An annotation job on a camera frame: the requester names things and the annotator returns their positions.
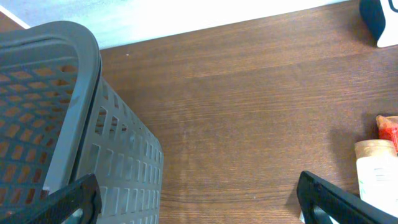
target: white strip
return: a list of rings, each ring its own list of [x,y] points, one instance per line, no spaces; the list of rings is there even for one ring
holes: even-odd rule
[[[2,7],[0,5],[0,12],[4,13],[8,18],[16,22],[18,25],[23,27],[24,29],[29,29],[30,25],[26,24],[24,21],[20,20],[16,15],[14,15],[12,12],[8,11],[5,7]]]

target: wooden surface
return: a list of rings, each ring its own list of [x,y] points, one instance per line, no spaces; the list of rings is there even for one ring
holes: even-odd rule
[[[8,18],[4,13],[0,12],[0,32],[9,32],[12,30],[23,29],[16,22]]]
[[[101,53],[163,147],[162,224],[299,223],[300,172],[357,194],[353,144],[398,114],[398,47],[357,1]]]

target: beige lid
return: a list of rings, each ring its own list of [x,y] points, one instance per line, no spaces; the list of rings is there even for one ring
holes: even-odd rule
[[[394,143],[390,140],[366,140],[355,143],[356,159],[369,156],[397,157]]]

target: storage bin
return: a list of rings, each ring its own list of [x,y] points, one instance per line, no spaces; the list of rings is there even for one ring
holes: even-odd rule
[[[1,216],[95,173],[98,223],[158,223],[163,160],[101,77],[89,30],[51,22],[0,34]]]

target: white and black object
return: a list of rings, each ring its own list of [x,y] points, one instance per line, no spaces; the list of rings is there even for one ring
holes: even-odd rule
[[[398,0],[361,0],[359,11],[378,47],[398,44]]]

